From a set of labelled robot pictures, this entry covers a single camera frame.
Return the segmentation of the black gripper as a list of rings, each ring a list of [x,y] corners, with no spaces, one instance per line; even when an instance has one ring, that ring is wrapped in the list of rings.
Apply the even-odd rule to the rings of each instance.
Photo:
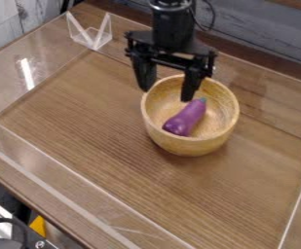
[[[200,88],[202,76],[213,76],[218,52],[196,37],[182,45],[172,40],[168,46],[161,46],[154,41],[153,31],[137,30],[126,33],[126,56],[132,61],[138,86],[145,92],[157,81],[157,65],[184,71],[198,63],[200,69],[189,67],[185,70],[180,100],[188,102]]]

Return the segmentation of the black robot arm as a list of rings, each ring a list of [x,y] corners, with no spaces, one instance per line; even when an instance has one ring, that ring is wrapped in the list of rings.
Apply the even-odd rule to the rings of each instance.
[[[149,0],[150,30],[126,33],[130,58],[140,88],[148,92],[157,80],[157,66],[184,72],[180,100],[192,100],[205,78],[212,78],[218,53],[196,37],[196,0]]]

